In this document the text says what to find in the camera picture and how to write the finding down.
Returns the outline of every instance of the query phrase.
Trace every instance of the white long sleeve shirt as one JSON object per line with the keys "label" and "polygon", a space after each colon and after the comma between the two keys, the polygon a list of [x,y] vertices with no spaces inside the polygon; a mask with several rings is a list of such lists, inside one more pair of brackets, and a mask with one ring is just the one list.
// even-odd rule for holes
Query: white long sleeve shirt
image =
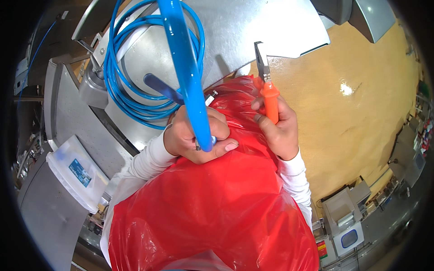
{"label": "white long sleeve shirt", "polygon": [[[113,207],[134,194],[144,186],[146,181],[157,176],[175,162],[176,157],[168,153],[164,147],[163,134],[164,132],[151,139],[145,149],[133,158],[128,172],[119,182],[110,201],[100,241],[101,251],[110,266],[109,234],[113,219]],[[300,151],[290,161],[283,161],[279,158],[278,161],[278,174],[284,181],[283,189],[294,198],[307,225],[312,229],[311,192]]]}

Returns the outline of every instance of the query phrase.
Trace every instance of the blue handle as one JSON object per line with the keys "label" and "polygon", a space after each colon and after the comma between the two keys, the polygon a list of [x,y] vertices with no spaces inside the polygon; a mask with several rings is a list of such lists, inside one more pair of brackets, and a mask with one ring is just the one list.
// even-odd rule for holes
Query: blue handle
{"label": "blue handle", "polygon": [[201,75],[197,69],[181,3],[179,0],[157,0],[157,2],[194,135],[201,149],[209,152],[213,145]]}
{"label": "blue handle", "polygon": [[143,82],[150,88],[155,91],[158,91],[160,94],[166,96],[171,99],[175,103],[179,105],[184,105],[184,100],[182,98],[181,93],[174,90],[166,83],[164,83],[160,78],[153,75],[152,73],[148,73],[143,77]]}

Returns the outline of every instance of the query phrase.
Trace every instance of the epoxy floor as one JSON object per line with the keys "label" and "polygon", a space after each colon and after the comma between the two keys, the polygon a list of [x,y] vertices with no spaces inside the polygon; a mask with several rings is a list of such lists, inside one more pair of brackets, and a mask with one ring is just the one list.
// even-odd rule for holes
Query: epoxy floor
{"label": "epoxy floor", "polygon": [[[359,175],[371,185],[388,168],[395,135],[414,113],[419,78],[398,22],[376,44],[349,23],[328,33],[330,45],[298,59],[269,58],[272,81],[297,112],[314,202]],[[250,73],[257,76],[255,62]]]}

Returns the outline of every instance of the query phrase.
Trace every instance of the cuff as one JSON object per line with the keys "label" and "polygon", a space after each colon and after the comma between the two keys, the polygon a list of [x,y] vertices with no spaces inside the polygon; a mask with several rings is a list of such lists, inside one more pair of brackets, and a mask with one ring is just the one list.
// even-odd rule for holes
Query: cuff
{"label": "cuff", "polygon": [[164,131],[158,137],[153,139],[152,144],[149,144],[150,153],[153,160],[161,164],[167,163],[168,161],[177,157],[171,155],[164,146],[164,132],[166,131],[166,129],[164,129]]}
{"label": "cuff", "polygon": [[297,176],[304,172],[305,165],[304,161],[301,158],[300,148],[297,155],[289,161],[284,161],[277,156],[278,160],[278,168],[280,173],[287,176]]}

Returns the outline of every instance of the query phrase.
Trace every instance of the person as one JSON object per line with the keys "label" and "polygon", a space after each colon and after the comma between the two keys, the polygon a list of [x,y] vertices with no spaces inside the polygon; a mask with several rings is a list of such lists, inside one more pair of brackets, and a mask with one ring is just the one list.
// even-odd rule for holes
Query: person
{"label": "person", "polygon": [[113,270],[318,270],[295,111],[279,96],[276,125],[259,114],[264,101],[254,99],[251,77],[217,88],[207,107],[217,137],[211,152],[195,149],[181,106],[133,158],[102,232],[101,249]]}

